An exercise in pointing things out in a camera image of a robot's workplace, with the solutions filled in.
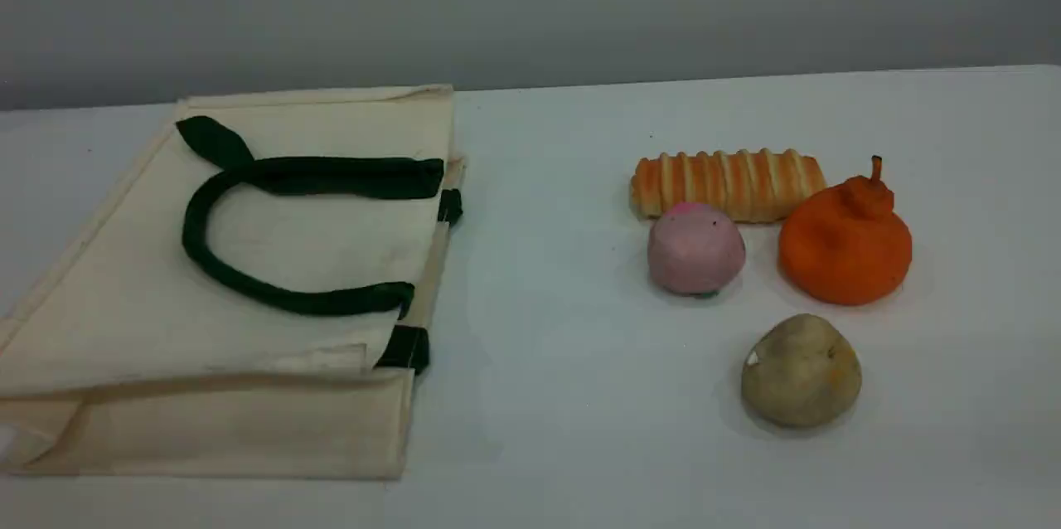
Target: table surface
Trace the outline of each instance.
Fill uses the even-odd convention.
[[[0,311],[170,110],[0,113]],[[466,216],[400,482],[0,478],[0,526],[1061,524],[1061,68],[462,92],[456,112]],[[742,227],[716,299],[650,286],[638,159],[762,146],[816,155],[830,182],[884,156],[915,243],[897,295],[800,295],[778,227]],[[865,383],[840,422],[793,434],[747,415],[738,373],[802,311],[849,337]]]

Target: plastic food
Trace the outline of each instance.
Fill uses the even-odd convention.
[[[682,201],[709,204],[736,223],[773,223],[825,189],[818,161],[796,151],[736,154],[700,152],[642,158],[630,178],[630,199],[641,215],[659,216]]]
[[[851,343],[817,315],[775,325],[744,363],[741,394],[760,416],[781,426],[827,424],[854,404],[862,367]]]
[[[781,228],[782,271],[820,301],[864,305],[891,294],[910,267],[914,242],[881,181],[852,177],[803,201]]]
[[[706,204],[679,204],[656,221],[648,235],[653,281],[679,295],[712,295],[744,267],[736,224]]]

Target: bread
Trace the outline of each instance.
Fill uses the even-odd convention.
[[[736,154],[700,152],[642,158],[630,178],[630,199],[641,215],[659,216],[675,204],[709,204],[735,223],[773,223],[825,189],[818,160],[796,151]]]

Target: pink bun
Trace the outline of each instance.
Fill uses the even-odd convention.
[[[679,295],[719,290],[740,275],[744,261],[736,224],[706,204],[675,205],[648,234],[653,281]]]

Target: toy orange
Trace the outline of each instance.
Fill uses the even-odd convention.
[[[895,196],[881,181],[881,163],[873,156],[871,178],[852,177],[815,193],[781,227],[781,269],[815,299],[864,305],[906,277],[914,245],[892,211]]]

